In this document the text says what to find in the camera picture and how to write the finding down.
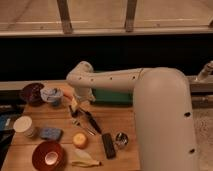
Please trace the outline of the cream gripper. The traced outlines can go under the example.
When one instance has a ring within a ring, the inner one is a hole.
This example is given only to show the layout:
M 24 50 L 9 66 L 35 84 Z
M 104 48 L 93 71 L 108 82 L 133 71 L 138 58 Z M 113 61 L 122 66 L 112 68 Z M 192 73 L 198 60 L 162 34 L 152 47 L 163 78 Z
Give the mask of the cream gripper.
M 80 104 L 84 101 L 95 101 L 91 88 L 75 88 L 71 100 L 71 109 L 76 112 Z

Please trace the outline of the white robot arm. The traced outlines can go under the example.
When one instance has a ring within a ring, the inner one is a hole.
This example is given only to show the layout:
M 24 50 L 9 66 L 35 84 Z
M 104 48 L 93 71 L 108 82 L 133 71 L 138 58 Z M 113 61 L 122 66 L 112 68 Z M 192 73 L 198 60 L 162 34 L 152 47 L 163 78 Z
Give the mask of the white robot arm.
M 92 89 L 131 92 L 142 171 L 199 171 L 189 81 L 174 68 L 96 73 L 80 62 L 66 80 L 74 96 L 91 100 Z

